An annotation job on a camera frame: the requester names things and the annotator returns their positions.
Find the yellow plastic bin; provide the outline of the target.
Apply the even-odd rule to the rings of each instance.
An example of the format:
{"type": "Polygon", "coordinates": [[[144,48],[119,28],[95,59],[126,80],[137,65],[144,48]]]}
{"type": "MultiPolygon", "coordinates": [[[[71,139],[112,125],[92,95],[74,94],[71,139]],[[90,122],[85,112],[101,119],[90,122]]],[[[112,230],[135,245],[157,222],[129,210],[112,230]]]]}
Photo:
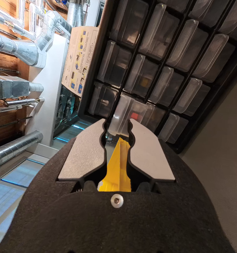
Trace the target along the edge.
{"type": "Polygon", "coordinates": [[[98,191],[131,192],[131,182],[127,175],[127,155],[130,145],[122,138],[118,139],[115,149],[107,164],[107,174],[98,185],[98,191]]]}

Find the glass partition wall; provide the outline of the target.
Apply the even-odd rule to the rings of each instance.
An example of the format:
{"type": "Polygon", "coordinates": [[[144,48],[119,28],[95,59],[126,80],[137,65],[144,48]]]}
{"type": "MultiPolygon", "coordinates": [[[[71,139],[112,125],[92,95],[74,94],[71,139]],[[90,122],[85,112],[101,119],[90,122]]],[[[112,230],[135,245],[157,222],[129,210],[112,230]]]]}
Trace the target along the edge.
{"type": "Polygon", "coordinates": [[[5,235],[18,204],[33,178],[45,164],[37,158],[22,158],[0,177],[0,239],[5,235]]]}

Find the silver pipe bundle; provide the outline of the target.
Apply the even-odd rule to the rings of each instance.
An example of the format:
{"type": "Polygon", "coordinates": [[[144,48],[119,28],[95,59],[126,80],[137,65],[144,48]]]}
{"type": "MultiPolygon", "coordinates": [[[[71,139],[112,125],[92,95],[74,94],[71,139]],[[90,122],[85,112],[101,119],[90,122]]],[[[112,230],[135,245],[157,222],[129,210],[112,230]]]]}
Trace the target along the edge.
{"type": "Polygon", "coordinates": [[[57,11],[45,11],[43,1],[28,1],[29,30],[25,29],[25,1],[18,1],[18,18],[0,9],[0,24],[28,40],[12,40],[0,34],[0,52],[12,54],[31,67],[44,68],[47,51],[52,46],[55,32],[70,39],[72,28],[84,25],[83,5],[89,1],[72,0],[68,4],[67,20],[57,11]]]}

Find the metal air duct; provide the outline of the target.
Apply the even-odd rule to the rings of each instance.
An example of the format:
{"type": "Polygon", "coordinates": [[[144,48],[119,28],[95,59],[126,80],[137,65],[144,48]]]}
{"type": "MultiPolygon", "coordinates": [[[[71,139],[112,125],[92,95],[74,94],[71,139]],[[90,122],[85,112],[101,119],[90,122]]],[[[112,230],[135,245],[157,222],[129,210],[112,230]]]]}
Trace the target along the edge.
{"type": "Polygon", "coordinates": [[[33,131],[30,134],[22,136],[14,141],[0,146],[0,165],[7,162],[27,148],[38,143],[43,139],[43,134],[40,131],[33,131]]]}
{"type": "Polygon", "coordinates": [[[25,98],[31,92],[42,93],[44,87],[16,76],[0,76],[0,113],[16,111],[24,106],[44,102],[44,97],[25,98]]]}

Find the printed instruction sheet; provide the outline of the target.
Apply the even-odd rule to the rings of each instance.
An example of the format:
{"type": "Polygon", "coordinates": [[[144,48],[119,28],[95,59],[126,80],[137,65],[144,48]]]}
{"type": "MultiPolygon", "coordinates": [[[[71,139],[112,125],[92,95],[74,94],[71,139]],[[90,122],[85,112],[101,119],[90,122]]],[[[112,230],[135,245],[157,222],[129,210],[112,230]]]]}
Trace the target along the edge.
{"type": "Polygon", "coordinates": [[[63,70],[62,85],[82,97],[98,35],[98,27],[73,27],[63,70]]]}

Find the clear plastic drawer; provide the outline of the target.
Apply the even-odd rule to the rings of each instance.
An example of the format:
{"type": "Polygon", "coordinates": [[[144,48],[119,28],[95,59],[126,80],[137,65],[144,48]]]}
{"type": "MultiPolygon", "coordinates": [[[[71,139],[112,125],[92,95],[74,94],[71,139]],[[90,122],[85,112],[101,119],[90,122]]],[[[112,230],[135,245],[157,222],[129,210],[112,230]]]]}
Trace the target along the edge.
{"type": "Polygon", "coordinates": [[[138,123],[155,132],[158,123],[154,119],[154,110],[154,105],[141,103],[132,97],[122,94],[108,128],[108,133],[114,136],[123,135],[128,137],[128,120],[132,112],[139,114],[139,119],[136,120],[138,123]]]}

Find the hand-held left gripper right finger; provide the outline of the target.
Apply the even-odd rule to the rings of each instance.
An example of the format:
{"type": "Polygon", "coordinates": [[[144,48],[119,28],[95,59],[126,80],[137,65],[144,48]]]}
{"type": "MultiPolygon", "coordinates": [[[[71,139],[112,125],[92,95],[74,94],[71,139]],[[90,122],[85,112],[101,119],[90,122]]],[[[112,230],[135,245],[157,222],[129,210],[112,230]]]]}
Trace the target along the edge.
{"type": "Polygon", "coordinates": [[[158,137],[135,119],[128,120],[128,133],[127,175],[131,183],[174,182],[158,137]]]}

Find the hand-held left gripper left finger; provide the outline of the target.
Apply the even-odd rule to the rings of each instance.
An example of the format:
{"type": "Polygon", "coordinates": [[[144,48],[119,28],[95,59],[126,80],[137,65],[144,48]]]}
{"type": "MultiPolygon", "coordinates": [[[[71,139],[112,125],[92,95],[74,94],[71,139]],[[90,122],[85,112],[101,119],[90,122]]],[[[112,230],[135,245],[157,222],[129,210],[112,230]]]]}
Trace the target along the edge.
{"type": "Polygon", "coordinates": [[[106,120],[100,119],[77,135],[58,175],[59,181],[100,182],[107,174],[106,120]]]}

